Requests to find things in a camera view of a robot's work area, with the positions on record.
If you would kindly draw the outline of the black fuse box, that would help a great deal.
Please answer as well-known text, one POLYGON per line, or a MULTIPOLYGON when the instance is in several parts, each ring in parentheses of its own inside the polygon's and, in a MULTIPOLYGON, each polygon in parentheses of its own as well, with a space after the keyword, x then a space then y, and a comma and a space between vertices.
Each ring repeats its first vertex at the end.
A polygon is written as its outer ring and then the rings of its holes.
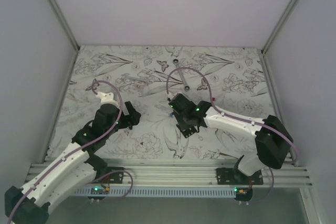
POLYGON ((191 127, 187 127, 186 129, 182 129, 181 126, 179 124, 176 125, 177 128, 179 129, 179 131, 181 132, 181 134, 185 137, 185 138, 189 138, 190 136, 192 136, 195 133, 198 133, 198 130, 191 126, 191 127))

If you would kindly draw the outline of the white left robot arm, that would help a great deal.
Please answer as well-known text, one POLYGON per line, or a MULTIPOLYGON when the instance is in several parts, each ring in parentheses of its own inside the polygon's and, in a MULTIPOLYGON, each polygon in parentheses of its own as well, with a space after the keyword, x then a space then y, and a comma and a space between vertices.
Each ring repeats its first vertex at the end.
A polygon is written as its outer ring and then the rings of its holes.
POLYGON ((8 223, 46 223, 49 215, 75 190, 103 182, 107 163, 95 153, 106 140, 121 129, 139 124, 141 114, 126 102, 128 114, 111 103, 103 104, 72 138, 66 149, 39 175, 5 193, 5 215, 8 223))

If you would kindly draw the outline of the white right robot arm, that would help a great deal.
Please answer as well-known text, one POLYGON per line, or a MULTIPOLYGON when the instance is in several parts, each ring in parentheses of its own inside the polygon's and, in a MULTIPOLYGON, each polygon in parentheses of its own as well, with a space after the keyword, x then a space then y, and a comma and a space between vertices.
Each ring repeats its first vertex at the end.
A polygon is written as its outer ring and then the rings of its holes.
POLYGON ((200 128, 210 128, 254 141, 253 151, 244 151, 235 164, 233 179, 245 184, 251 176, 266 167, 281 169, 286 156, 293 149, 293 139, 275 116, 251 118, 231 113, 210 102, 195 104, 181 93, 168 94, 168 102, 177 120, 177 128, 185 138, 200 128))

